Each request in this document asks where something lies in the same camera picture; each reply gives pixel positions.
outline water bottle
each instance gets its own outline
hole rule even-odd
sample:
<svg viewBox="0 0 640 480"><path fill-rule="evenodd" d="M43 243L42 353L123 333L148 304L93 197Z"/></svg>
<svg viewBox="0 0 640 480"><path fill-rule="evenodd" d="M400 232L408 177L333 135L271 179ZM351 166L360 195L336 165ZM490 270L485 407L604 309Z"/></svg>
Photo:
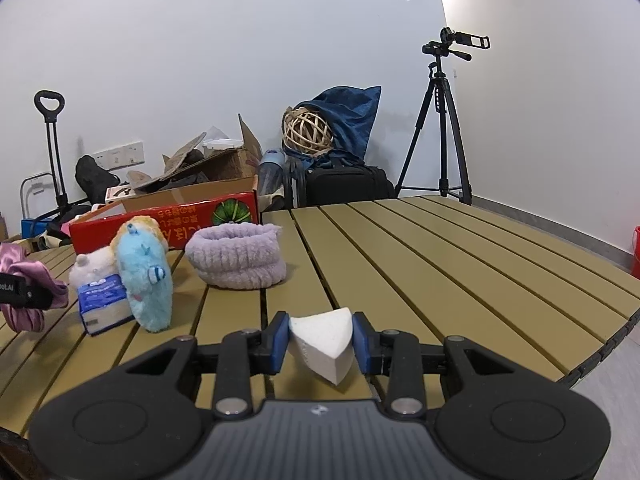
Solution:
<svg viewBox="0 0 640 480"><path fill-rule="evenodd" d="M270 195L282 186L286 156L280 148L267 150L258 167L258 195Z"/></svg>

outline black suitcase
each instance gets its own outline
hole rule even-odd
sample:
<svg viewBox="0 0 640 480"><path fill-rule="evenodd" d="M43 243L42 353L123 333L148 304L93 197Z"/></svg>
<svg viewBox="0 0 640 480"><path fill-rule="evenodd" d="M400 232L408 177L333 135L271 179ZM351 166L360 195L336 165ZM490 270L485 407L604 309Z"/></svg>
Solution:
<svg viewBox="0 0 640 480"><path fill-rule="evenodd" d="M332 168L316 168L301 171L300 166L289 164L293 200L287 200L286 208L329 204L345 204L363 200L395 198L394 186L386 178L386 173L374 166L344 166L338 159L332 159Z"/></svg>

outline white wall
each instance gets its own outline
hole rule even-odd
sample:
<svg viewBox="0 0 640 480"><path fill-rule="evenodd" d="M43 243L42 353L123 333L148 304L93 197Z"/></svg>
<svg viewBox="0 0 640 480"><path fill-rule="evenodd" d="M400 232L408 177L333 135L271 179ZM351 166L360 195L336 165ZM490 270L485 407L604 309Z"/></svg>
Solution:
<svg viewBox="0 0 640 480"><path fill-rule="evenodd" d="M420 46L443 26L441 0L0 0L0 211L17 232L20 181L48 168L42 88L66 98L72 199L83 153L142 140L136 169L157 174L162 153L212 124L239 137L238 112L268 148L287 106L336 85L382 85L367 161L395 181L427 85ZM435 119L407 184L437 184Z"/></svg>
<svg viewBox="0 0 640 480"><path fill-rule="evenodd" d="M443 0L490 50L454 60L474 193L630 250L640 225L640 2Z"/></svg>

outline woven rattan ball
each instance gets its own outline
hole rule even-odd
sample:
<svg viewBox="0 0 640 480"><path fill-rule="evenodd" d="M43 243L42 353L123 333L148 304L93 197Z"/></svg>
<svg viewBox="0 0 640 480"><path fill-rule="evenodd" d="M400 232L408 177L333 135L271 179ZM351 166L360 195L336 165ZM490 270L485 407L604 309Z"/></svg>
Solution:
<svg viewBox="0 0 640 480"><path fill-rule="evenodd" d="M305 155L319 156L332 149L334 134L315 111L289 107L282 116L282 143Z"/></svg>

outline blue drawstring bag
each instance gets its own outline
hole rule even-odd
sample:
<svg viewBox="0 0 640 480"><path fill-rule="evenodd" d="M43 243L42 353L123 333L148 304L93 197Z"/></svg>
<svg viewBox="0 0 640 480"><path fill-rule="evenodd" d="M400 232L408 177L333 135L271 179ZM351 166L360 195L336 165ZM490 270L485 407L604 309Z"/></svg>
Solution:
<svg viewBox="0 0 640 480"><path fill-rule="evenodd" d="M351 86L335 86L322 92L301 106L317 111L334 134L334 148L320 156L310 156L282 145L285 153L302 161L309 168L330 168L331 158L338 158L347 166L364 164L373 121L378 112L382 87L361 89Z"/></svg>

